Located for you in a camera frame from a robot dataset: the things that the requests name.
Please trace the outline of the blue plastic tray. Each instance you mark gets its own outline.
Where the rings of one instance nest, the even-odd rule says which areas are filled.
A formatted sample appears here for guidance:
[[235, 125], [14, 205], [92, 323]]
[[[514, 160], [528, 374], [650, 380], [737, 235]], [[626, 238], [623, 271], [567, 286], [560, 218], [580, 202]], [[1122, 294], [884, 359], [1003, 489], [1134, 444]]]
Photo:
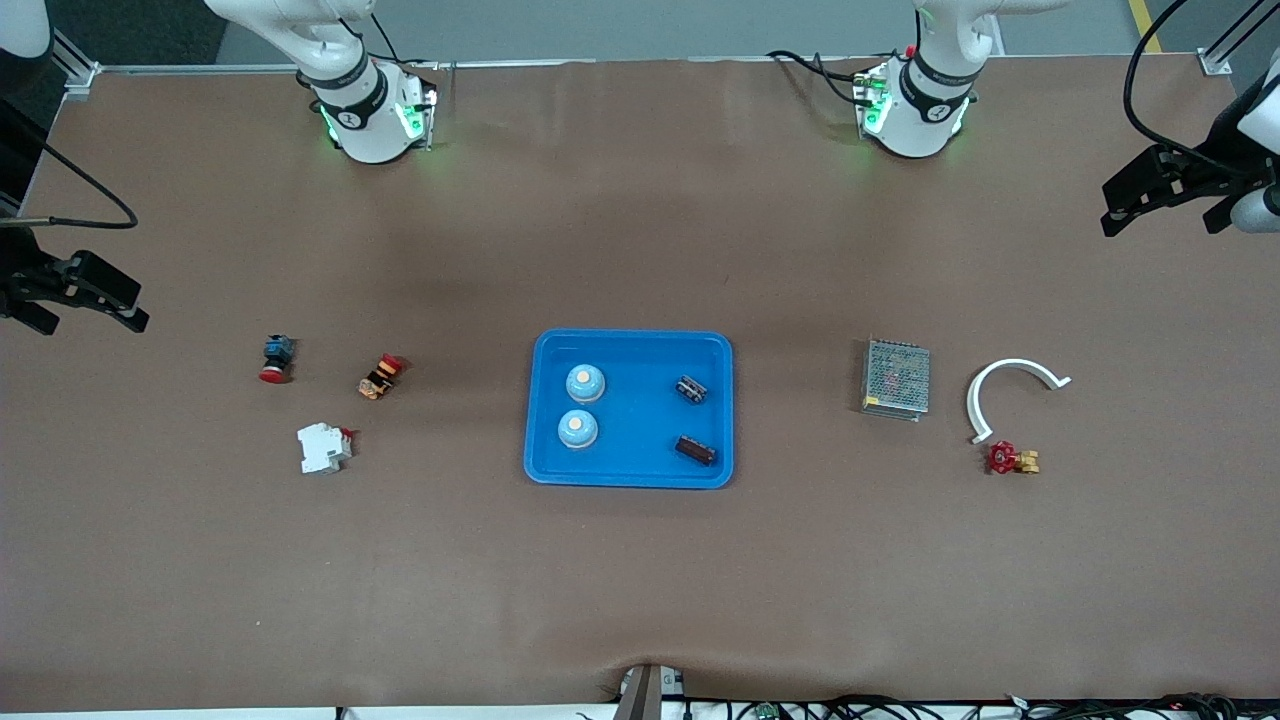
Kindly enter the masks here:
[[[579, 364], [605, 375], [605, 392], [594, 404], [576, 404], [564, 389]], [[676, 392], [681, 375], [708, 388], [704, 404]], [[599, 436], [571, 450], [557, 437], [557, 424], [577, 407], [595, 416]], [[549, 329], [532, 347], [524, 470], [547, 486], [718, 489], [733, 475], [735, 411], [733, 347], [721, 333]], [[704, 468], [677, 454], [680, 436], [716, 448], [716, 464]]]

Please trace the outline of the white circuit breaker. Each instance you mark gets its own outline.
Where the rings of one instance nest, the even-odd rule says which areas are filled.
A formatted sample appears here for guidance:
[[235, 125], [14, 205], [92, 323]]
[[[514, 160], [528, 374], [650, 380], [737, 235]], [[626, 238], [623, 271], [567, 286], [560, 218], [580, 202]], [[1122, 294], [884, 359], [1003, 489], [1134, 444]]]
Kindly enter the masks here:
[[340, 471], [343, 464], [353, 456], [352, 439], [355, 434], [343, 427], [315, 423], [296, 432], [302, 459], [300, 469], [303, 475], [328, 475]]

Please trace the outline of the metal mesh power supply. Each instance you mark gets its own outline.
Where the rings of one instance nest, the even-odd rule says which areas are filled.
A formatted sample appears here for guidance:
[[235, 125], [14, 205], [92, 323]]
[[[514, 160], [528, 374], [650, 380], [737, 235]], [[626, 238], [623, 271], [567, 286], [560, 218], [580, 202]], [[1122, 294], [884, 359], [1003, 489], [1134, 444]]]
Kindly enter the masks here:
[[869, 338], [861, 372], [864, 414], [918, 423], [931, 409], [931, 351]]

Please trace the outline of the brown table mat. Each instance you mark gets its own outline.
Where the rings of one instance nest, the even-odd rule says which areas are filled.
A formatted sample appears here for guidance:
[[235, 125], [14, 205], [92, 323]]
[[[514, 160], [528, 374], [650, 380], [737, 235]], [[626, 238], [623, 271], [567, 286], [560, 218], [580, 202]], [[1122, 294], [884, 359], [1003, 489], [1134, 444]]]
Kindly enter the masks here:
[[[1101, 233], [1123, 73], [995, 61], [900, 161], [777, 63], [461, 69], [385, 167], [291, 76], [100, 78], [51, 141], [140, 225], [38, 237], [151, 322], [0, 322], [0, 712], [582, 703], [644, 662], [751, 700], [1280, 697], [1280, 238], [1201, 205]], [[554, 328], [723, 334], [730, 482], [531, 480]], [[931, 351], [918, 423], [860, 410], [869, 338]], [[996, 372], [972, 445], [1006, 357], [1073, 383]], [[321, 421], [353, 456], [303, 475]]]

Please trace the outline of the aluminium frame profile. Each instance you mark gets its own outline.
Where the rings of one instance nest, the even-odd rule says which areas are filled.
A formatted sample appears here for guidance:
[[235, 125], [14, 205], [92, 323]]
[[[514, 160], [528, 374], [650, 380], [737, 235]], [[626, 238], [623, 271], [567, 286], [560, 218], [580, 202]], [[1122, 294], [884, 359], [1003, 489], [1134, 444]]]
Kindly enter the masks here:
[[93, 81], [102, 73], [104, 65], [91, 59], [56, 27], [51, 27], [50, 59], [67, 77], [65, 97], [74, 102], [86, 102]]
[[1207, 76], [1231, 74], [1231, 58], [1277, 14], [1280, 0], [1249, 0], [1213, 42], [1197, 49], [1203, 72]]

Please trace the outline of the white curved plastic bracket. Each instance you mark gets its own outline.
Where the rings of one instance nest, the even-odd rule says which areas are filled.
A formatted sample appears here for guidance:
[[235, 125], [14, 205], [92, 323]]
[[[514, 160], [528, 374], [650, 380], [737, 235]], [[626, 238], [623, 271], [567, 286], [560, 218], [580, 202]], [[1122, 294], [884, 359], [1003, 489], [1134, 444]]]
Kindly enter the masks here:
[[995, 433], [991, 424], [986, 419], [986, 413], [982, 407], [980, 395], [986, 380], [1001, 370], [1015, 370], [1023, 372], [1028, 375], [1038, 379], [1047, 389], [1057, 391], [1065, 388], [1073, 383], [1073, 378], [1069, 375], [1057, 375], [1047, 366], [1021, 357], [1006, 357], [998, 361], [991, 363], [989, 365], [980, 369], [970, 380], [965, 401], [966, 401], [966, 418], [972, 428], [972, 445], [982, 445]]

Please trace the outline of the red yellow push button switch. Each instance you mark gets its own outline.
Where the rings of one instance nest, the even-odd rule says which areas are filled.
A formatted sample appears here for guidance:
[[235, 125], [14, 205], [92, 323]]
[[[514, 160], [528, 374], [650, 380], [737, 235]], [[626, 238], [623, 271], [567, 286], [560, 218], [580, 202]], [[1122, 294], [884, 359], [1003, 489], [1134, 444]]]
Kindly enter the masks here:
[[396, 386], [399, 374], [404, 370], [401, 357], [383, 354], [374, 369], [357, 384], [361, 396], [370, 400], [379, 400]]

